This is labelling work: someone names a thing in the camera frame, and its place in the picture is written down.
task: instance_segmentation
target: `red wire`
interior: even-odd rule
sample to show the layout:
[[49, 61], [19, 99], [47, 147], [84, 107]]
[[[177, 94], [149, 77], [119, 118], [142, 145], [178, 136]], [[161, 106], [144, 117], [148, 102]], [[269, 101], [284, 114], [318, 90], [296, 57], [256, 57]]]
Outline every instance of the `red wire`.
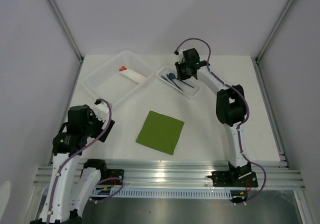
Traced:
[[249, 187], [250, 187], [250, 189], [248, 190], [248, 192], [250, 192], [250, 191], [251, 191], [251, 185], [250, 185], [250, 182], [249, 182], [248, 180], [245, 181], [245, 185], [247, 185], [247, 184], [248, 184]]
[[112, 184], [113, 184], [112, 188], [113, 188], [115, 185], [117, 185], [117, 182], [116, 182], [115, 179], [112, 180]]

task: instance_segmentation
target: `white cylindrical object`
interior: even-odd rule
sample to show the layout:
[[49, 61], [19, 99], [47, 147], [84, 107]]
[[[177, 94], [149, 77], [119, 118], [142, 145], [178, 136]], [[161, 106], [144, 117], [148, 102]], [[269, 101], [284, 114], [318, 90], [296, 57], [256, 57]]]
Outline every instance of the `white cylindrical object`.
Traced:
[[123, 71], [119, 71], [119, 73], [129, 79], [131, 79], [132, 81], [136, 82], [136, 83], [142, 83], [143, 81], [145, 81], [146, 77], [144, 77], [143, 75], [134, 72], [131, 69], [126, 69]]

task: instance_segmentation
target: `dark floor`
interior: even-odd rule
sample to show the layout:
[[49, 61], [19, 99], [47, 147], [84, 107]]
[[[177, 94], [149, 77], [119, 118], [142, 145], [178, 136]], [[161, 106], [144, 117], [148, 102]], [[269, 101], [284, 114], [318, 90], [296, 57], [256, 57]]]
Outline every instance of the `dark floor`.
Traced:
[[247, 206], [227, 200], [113, 198], [88, 202], [83, 224], [302, 224], [292, 191], [264, 191]]

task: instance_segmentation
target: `blue tool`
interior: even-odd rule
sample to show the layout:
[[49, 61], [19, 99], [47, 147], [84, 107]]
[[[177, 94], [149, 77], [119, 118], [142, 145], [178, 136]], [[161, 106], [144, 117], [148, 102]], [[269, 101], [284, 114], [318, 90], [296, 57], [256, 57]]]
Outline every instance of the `blue tool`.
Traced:
[[[175, 75], [174, 73], [169, 73], [168, 78], [169, 78], [171, 81], [172, 81], [173, 79], [178, 80], [177, 77], [176, 77], [176, 75]], [[182, 82], [182, 83], [184, 83], [184, 84], [186, 84], [186, 85], [188, 85], [188, 86], [191, 87], [191, 88], [195, 88], [195, 87], [191, 86], [190, 84], [188, 84], [188, 83], [186, 83], [186, 82], [184, 82], [184, 81], [182, 81], [182, 80], [179, 80], [179, 81]]]
[[167, 78], [168, 78], [172, 83], [174, 83], [174, 85], [175, 85], [178, 89], [180, 89], [180, 90], [183, 92], [183, 90], [169, 77], [168, 74], [166, 74], [166, 76], [167, 76]]

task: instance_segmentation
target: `small clear plastic tray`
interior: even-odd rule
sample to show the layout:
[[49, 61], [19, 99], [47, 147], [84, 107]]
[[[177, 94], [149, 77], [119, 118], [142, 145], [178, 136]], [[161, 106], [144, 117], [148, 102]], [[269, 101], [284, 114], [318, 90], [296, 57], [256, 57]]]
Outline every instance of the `small clear plastic tray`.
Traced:
[[196, 82], [192, 81], [191, 79], [184, 80], [184, 82], [191, 85], [194, 88], [191, 88], [190, 86], [184, 84], [183, 82], [175, 79], [174, 82], [182, 89], [181, 91], [173, 84], [172, 81], [168, 79], [167, 74], [169, 73], [174, 73], [176, 77], [178, 76], [177, 72], [174, 69], [170, 68], [169, 66], [165, 66], [162, 69], [160, 69], [158, 73], [156, 73], [156, 76], [168, 87], [174, 89], [179, 94], [187, 97], [188, 99], [194, 99], [198, 95], [198, 93], [201, 91], [201, 86]]

